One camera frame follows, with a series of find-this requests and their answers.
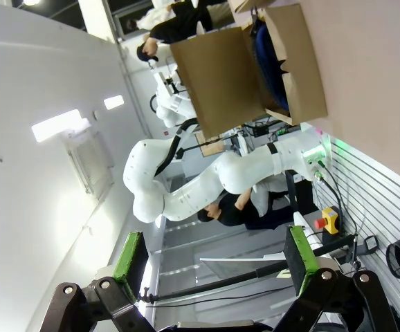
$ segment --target pegboard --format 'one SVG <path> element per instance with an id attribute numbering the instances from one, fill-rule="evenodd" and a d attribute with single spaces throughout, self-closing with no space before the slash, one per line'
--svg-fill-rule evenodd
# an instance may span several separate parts
<path id="1" fill-rule="evenodd" d="M 379 249 L 361 259 L 366 268 L 380 277 L 388 299 L 400 314 L 400 279 L 392 276 L 385 257 L 388 245 L 400 239 L 400 176 L 335 138 L 331 140 L 331 150 L 329 169 L 349 212 L 349 216 L 345 213 L 345 229 L 354 232 L 353 219 L 357 222 L 360 239 L 377 236 Z M 325 178 L 334 186 L 329 176 Z M 320 209 L 337 206 L 334 195 L 323 183 L 313 186 L 314 203 Z"/>

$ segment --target box flap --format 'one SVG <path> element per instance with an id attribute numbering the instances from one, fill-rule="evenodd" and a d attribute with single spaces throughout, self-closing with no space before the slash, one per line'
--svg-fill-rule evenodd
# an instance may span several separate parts
<path id="1" fill-rule="evenodd" d="M 206 138 L 264 114 L 241 28 L 187 39 L 171 51 Z"/>
<path id="2" fill-rule="evenodd" d="M 277 58 L 286 60 L 283 82 L 292 124 L 326 116 L 325 93 L 302 8 L 299 4 L 265 8 L 262 16 Z"/>

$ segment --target robotic arm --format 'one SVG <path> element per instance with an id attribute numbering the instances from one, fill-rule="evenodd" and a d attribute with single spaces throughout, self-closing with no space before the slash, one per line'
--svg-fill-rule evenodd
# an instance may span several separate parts
<path id="1" fill-rule="evenodd" d="M 174 77 L 165 79 L 163 74 L 158 72 L 154 74 L 154 78 L 157 82 L 156 115 L 167 128 L 172 128 L 183 121 L 196 117 L 188 93 L 178 91 Z"/>
<path id="2" fill-rule="evenodd" d="M 135 196 L 133 211 L 139 220 L 151 223 L 160 214 L 171 221 L 184 220 L 212 203 L 223 189 L 241 194 L 262 179 L 288 169 L 311 181 L 319 168 L 317 162 L 321 160 L 327 164 L 330 153 L 328 146 L 322 143 L 325 137 L 309 129 L 258 147 L 243 157 L 225 152 L 195 179 L 174 192 L 167 192 L 154 177 L 192 130 L 182 125 L 171 140 L 142 140 L 132 149 L 123 180 Z"/>

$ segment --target white wall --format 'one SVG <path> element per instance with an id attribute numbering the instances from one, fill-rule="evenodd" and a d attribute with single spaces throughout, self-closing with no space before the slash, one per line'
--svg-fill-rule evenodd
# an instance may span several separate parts
<path id="1" fill-rule="evenodd" d="M 92 111 L 118 94 L 125 104 L 95 122 Z M 90 220 L 94 204 L 60 139 L 37 143 L 31 131 L 71 109 L 90 119 L 115 161 L 116 183 Z M 132 204 L 122 169 L 144 137 L 114 45 L 0 6 L 0 331 L 38 331 L 43 305 L 58 283 L 86 286 L 108 263 Z M 82 230 L 86 222 L 92 235 Z M 153 224 L 126 222 L 153 239 Z"/>
<path id="2" fill-rule="evenodd" d="M 12 1 L 11 0 L 0 0 L 0 5 L 12 7 Z"/>

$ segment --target green light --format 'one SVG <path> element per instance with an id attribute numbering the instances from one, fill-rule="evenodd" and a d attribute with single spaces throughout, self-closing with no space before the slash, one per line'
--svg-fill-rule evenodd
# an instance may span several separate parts
<path id="1" fill-rule="evenodd" d="M 317 147 L 313 147 L 312 149 L 303 152 L 303 158 L 308 158 L 310 156 L 314 156 L 316 154 L 320 154 L 321 156 L 326 155 L 325 148 L 322 145 L 318 145 Z"/>

